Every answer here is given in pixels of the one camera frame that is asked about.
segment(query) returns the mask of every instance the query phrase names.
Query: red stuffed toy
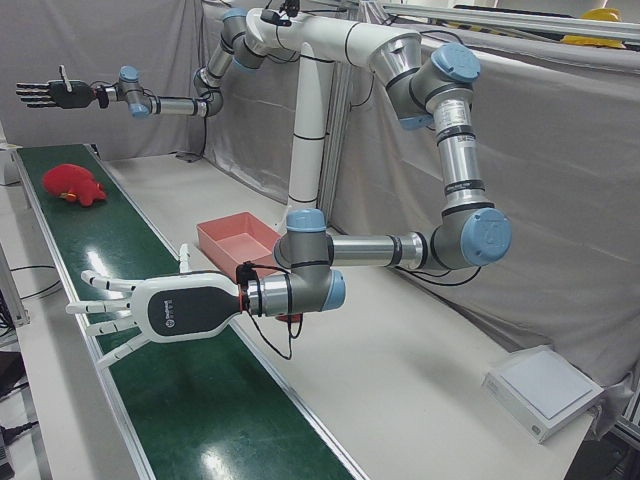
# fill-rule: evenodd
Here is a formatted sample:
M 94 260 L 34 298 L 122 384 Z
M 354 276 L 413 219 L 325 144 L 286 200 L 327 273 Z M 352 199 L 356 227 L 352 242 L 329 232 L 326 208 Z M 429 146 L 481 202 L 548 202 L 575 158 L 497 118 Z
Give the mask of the red stuffed toy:
M 107 198 L 102 185 L 89 170 L 70 163 L 63 163 L 45 173 L 42 185 L 54 197 L 64 198 L 67 202 L 78 200 L 83 207 L 90 207 L 94 200 Z

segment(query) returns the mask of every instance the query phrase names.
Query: pink plastic box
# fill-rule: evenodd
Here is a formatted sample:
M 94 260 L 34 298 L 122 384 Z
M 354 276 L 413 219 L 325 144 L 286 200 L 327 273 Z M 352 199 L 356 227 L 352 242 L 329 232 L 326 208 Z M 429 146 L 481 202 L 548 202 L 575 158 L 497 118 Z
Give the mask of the pink plastic box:
M 275 266 L 271 252 L 280 235 L 249 212 L 199 223 L 198 243 L 209 259 L 232 280 L 246 261 Z M 264 277 L 273 270 L 257 269 Z

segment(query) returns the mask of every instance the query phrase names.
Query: white device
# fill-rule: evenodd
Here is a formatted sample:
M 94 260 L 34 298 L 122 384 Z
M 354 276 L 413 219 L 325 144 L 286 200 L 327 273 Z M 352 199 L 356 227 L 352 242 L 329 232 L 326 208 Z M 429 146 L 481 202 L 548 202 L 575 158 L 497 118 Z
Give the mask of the white device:
M 13 150 L 0 150 L 0 184 L 2 185 L 11 185 L 20 180 L 12 152 Z
M 487 374 L 483 386 L 538 443 L 592 407 L 603 392 L 546 347 L 511 356 Z

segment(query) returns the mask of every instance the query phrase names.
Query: robot finger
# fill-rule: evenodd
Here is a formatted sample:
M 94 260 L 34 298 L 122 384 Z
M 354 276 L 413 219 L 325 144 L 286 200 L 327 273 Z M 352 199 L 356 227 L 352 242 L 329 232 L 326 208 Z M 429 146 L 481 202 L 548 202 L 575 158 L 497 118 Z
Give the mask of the robot finger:
M 47 102 L 47 103 L 27 103 L 28 108 L 49 108 L 49 107 L 57 107 L 58 104 L 55 102 Z
M 30 97 L 30 96 L 20 95 L 20 101 L 24 103 L 38 103 L 38 102 L 48 103 L 48 102 L 53 102 L 53 99 L 48 95 L 44 97 Z
M 118 320 L 87 325 L 87 328 L 85 328 L 85 332 L 87 333 L 87 335 L 96 337 L 99 335 L 106 335 L 108 333 L 120 332 L 122 330 L 129 330 L 130 328 L 134 328 L 137 326 L 138 322 L 133 319 L 131 314 L 128 314 L 123 318 L 119 318 Z
M 49 95 L 50 90 L 46 89 L 30 89 L 30 90 L 16 90 L 16 94 L 20 97 L 38 97 L 41 95 Z
M 40 90 L 49 90 L 49 84 L 48 83 L 16 83 L 16 88 L 28 88 L 28 89 L 37 88 Z
M 191 271 L 189 266 L 189 245 L 183 243 L 180 245 L 180 273 L 188 273 Z
M 98 359 L 96 365 L 98 366 L 98 368 L 107 368 L 116 363 L 118 360 L 123 359 L 130 353 L 133 353 L 139 348 L 144 347 L 150 341 L 151 340 L 149 340 L 143 334 L 137 335 L 128 342 L 125 342 L 119 347 L 114 348 L 109 353 Z
M 92 287 L 111 290 L 113 292 L 133 292 L 142 283 L 141 280 L 122 280 L 120 278 L 109 278 L 100 275 L 93 270 L 85 270 L 80 274 L 80 278 Z
M 106 313 L 118 312 L 120 310 L 129 310 L 131 304 L 128 299 L 125 300 L 92 300 L 71 302 L 65 309 L 67 313 Z

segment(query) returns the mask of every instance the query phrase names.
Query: conveyor belt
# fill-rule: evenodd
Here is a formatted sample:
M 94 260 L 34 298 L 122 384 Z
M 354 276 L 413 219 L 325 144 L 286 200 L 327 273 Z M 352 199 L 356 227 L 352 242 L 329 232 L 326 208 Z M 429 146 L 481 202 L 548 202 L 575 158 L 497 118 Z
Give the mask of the conveyor belt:
M 174 256 L 87 147 L 25 148 L 19 155 L 54 255 L 80 299 L 109 298 L 80 280 L 82 270 L 127 279 L 177 271 Z M 92 171 L 108 200 L 82 208 L 49 196 L 41 178 L 61 163 Z M 100 345 L 108 351 L 137 333 L 108 335 Z M 230 328 L 212 339 L 148 344 L 111 367 L 111 374 L 158 479 L 352 478 Z

